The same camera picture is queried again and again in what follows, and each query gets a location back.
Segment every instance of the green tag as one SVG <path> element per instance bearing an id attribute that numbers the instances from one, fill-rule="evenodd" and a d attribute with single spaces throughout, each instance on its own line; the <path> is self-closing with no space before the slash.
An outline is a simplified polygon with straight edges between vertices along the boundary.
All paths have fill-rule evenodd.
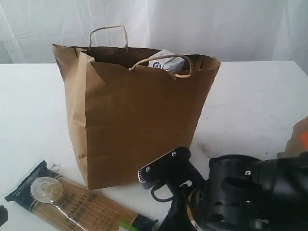
<path id="1" fill-rule="evenodd" d="M 126 224 L 126 223 L 124 223 L 124 222 L 122 222 L 122 221 L 120 221 L 119 222 L 119 231 L 137 231 L 137 229 L 128 225 L 128 224 Z"/>

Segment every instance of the brown paper bag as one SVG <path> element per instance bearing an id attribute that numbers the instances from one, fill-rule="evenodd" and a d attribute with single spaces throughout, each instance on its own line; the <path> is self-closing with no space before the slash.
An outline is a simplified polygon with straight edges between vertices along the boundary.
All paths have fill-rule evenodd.
<path id="1" fill-rule="evenodd" d="M 53 53 L 77 163 L 98 189 L 135 181 L 145 164 L 190 146 L 220 62 L 180 55 L 184 71 L 175 75 L 147 67 L 159 50 L 128 48 L 127 36 L 125 48 L 91 47 L 92 33 L 88 48 L 53 45 Z"/>
<path id="2" fill-rule="evenodd" d="M 278 157 L 298 156 L 303 152 L 308 152 L 308 117 L 293 126 L 293 132 L 284 153 L 278 154 Z"/>

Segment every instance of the white table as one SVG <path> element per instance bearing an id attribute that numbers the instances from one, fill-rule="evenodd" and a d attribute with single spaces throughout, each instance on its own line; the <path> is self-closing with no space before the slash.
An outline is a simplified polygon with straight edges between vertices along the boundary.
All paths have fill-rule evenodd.
<path id="1" fill-rule="evenodd" d="M 294 62 L 222 63 L 191 145 L 191 162 L 204 177 L 209 157 L 246 154 L 275 158 L 292 126 L 308 115 L 308 77 Z M 1 230 L 55 230 L 3 198 L 39 160 L 61 163 L 60 174 L 84 184 L 68 135 L 64 85 L 56 64 L 0 64 Z M 138 183 L 101 190 L 121 204 L 162 221 L 158 203 Z M 158 196 L 167 197 L 162 189 Z"/>

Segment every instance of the white backdrop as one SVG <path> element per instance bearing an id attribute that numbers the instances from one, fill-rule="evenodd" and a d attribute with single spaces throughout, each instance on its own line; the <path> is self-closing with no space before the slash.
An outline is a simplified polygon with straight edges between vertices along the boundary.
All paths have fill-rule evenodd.
<path id="1" fill-rule="evenodd" d="M 307 12 L 308 0 L 0 0 L 0 63 L 54 63 L 52 43 L 87 46 L 93 29 L 123 24 L 132 47 L 308 73 Z M 123 46 L 123 32 L 97 32 L 97 44 Z"/>

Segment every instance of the spaghetti package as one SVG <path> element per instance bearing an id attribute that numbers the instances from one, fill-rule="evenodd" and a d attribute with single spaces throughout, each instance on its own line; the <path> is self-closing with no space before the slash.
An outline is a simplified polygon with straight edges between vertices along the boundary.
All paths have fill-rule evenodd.
<path id="1" fill-rule="evenodd" d="M 45 161 L 5 199 L 64 231 L 151 231 L 157 222 L 47 169 Z"/>

